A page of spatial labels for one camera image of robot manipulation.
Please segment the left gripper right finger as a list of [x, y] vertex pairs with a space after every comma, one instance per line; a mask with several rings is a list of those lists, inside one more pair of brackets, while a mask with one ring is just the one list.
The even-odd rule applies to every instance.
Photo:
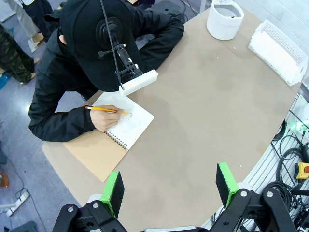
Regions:
[[261, 194], [240, 189], [226, 162], [217, 164], [216, 185], [224, 207], [210, 232], [237, 232], [252, 219], [260, 232], [296, 232], [280, 193], [271, 188]]

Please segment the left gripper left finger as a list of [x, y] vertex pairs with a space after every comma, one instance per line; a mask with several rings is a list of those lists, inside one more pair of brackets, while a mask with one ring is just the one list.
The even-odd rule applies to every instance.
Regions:
[[120, 172], [111, 172], [100, 199], [81, 208], [64, 205], [52, 232], [127, 232], [118, 221], [124, 191]]

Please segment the spiral notebook kraft cover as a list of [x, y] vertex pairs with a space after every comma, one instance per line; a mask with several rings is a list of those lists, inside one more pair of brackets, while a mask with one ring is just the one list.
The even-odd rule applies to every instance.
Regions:
[[94, 107], [114, 105], [124, 109], [119, 122], [105, 132], [93, 130], [63, 145], [100, 181], [105, 181], [127, 151], [154, 119], [154, 116], [119, 92], [104, 92]]

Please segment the yellow pencil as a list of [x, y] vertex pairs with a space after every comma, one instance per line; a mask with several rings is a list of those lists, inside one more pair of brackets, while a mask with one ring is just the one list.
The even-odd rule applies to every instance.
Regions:
[[[118, 112], [117, 110], [105, 109], [105, 108], [94, 107], [94, 106], [85, 106], [85, 108], [88, 109], [88, 110], [97, 110], [97, 111], [104, 111], [104, 112], [109, 112], [109, 113], [117, 113]], [[122, 114], [131, 115], [132, 113], [123, 111]]]

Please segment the person's left forearm black sleeve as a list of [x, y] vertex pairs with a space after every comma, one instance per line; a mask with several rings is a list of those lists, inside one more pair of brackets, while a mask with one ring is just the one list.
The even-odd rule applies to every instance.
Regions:
[[159, 68], [180, 41], [183, 33], [184, 25], [176, 18], [172, 18], [164, 28], [153, 32], [155, 37], [140, 49], [142, 71]]

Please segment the person's right forearm black sleeve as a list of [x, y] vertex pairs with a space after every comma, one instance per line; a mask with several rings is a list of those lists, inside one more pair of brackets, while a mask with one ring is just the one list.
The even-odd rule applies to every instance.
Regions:
[[68, 142], [95, 129], [90, 111], [84, 107], [69, 112], [32, 114], [30, 119], [29, 129], [33, 135], [48, 142]]

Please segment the person's right hand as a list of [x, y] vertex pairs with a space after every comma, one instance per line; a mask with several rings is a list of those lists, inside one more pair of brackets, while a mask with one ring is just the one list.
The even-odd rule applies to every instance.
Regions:
[[108, 110], [114, 110], [114, 112], [106, 112], [103, 110], [90, 110], [90, 118], [94, 125], [94, 127], [104, 132], [107, 129], [115, 126], [118, 124], [121, 115], [123, 114], [123, 109], [117, 108], [114, 105], [100, 105], [98, 108], [108, 109]]

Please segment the yellow emergency stop box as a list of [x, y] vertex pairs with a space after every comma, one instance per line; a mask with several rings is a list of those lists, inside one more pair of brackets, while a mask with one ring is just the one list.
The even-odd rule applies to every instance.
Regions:
[[295, 164], [294, 178], [297, 180], [305, 180], [309, 178], [309, 163], [298, 162]]

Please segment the white power strip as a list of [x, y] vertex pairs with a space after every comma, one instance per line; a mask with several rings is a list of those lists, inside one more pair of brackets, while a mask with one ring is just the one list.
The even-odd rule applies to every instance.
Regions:
[[9, 207], [6, 215], [10, 217], [17, 209], [21, 206], [22, 203], [26, 201], [26, 199], [30, 196], [28, 191], [25, 191], [13, 204], [13, 206]]

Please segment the white device green light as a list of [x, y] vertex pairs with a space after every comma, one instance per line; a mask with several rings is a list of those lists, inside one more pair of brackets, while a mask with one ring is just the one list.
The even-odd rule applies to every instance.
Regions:
[[288, 126], [301, 137], [309, 140], [309, 103], [303, 106], [298, 106], [294, 111], [289, 110], [290, 118]]

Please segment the black jacket torso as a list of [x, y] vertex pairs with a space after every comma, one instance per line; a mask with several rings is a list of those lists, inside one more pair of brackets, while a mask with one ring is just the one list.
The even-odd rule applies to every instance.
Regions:
[[[153, 32], [164, 28], [173, 18], [160, 12], [144, 10], [132, 6], [133, 35], [138, 50], [155, 37]], [[60, 28], [60, 12], [51, 19], [58, 22], [58, 28], [52, 33], [38, 66], [33, 100], [29, 108], [29, 117], [43, 113], [57, 113], [59, 100], [67, 91], [76, 91], [86, 100], [100, 89], [88, 79], [74, 55], [67, 48], [67, 43]], [[124, 77], [123, 83], [130, 80]]]

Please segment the black baseball cap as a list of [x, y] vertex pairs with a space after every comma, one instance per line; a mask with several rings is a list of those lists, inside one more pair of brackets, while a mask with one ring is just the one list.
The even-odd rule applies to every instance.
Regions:
[[109, 36], [102, 39], [97, 30], [105, 25], [105, 19], [117, 19], [121, 25], [122, 36], [118, 37], [132, 61], [144, 71], [144, 65], [133, 35], [133, 15], [129, 5], [121, 0], [67, 0], [60, 12], [60, 28], [65, 37], [67, 48], [74, 55], [78, 64], [98, 89], [114, 92], [119, 89], [119, 80], [115, 71], [124, 66], [115, 52], [110, 52], [99, 59], [99, 51], [111, 49]]

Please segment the blue object on floor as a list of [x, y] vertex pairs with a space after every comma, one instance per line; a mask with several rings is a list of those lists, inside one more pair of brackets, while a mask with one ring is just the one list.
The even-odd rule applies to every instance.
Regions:
[[3, 89], [3, 87], [7, 84], [7, 82], [10, 79], [11, 79], [11, 76], [6, 72], [0, 75], [0, 90]]

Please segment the white perforated plastic basket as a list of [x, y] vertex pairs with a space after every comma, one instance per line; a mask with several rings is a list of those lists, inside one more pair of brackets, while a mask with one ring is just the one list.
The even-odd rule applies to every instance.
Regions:
[[[309, 57], [305, 54], [305, 52], [303, 50], [301, 50], [301, 48], [295, 42], [293, 42], [286, 34], [284, 34], [279, 28], [277, 28], [270, 21], [265, 20], [263, 23], [261, 23], [256, 28], [252, 37], [257, 32], [262, 32], [262, 31], [265, 31], [273, 40], [275, 40], [283, 49], [285, 49], [289, 53], [289, 55], [291, 55], [292, 58], [296, 61], [296, 64], [298, 66], [298, 71], [295, 75], [295, 80], [292, 81], [292, 82], [285, 81], [284, 79], [283, 80], [289, 86], [293, 86], [297, 83], [300, 83], [302, 81], [305, 73], [306, 73], [306, 70], [307, 70], [307, 67], [308, 67], [308, 62], [309, 62]], [[252, 51], [252, 47], [251, 47], [250, 43], [249, 43], [248, 48]]]

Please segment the white round bin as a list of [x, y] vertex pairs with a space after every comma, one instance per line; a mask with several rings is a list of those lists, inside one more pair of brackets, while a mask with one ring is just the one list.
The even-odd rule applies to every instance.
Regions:
[[206, 26], [212, 37], [218, 40], [232, 40], [243, 19], [243, 10], [233, 0], [213, 0]]

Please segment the person in camouflage trousers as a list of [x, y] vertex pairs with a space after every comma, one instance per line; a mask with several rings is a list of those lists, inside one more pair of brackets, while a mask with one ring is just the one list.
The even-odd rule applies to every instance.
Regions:
[[36, 75], [34, 59], [26, 54], [0, 23], [0, 68], [22, 84]]

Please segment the black stool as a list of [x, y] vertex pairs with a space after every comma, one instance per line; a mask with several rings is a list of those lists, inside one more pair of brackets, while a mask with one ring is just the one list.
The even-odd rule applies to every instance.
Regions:
[[161, 0], [160, 2], [156, 2], [152, 7], [151, 10], [163, 13], [165, 15], [170, 15], [180, 21], [185, 23], [185, 14], [184, 14], [184, 7], [171, 2], [170, 0]]

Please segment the person in beige trousers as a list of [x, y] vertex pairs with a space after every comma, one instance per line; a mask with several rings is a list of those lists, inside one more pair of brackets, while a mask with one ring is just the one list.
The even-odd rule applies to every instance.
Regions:
[[39, 43], [44, 39], [42, 33], [37, 32], [31, 17], [26, 13], [22, 7], [21, 0], [2, 0], [7, 3], [12, 11], [17, 15], [17, 19], [26, 33], [26, 35], [32, 39], [34, 43]]

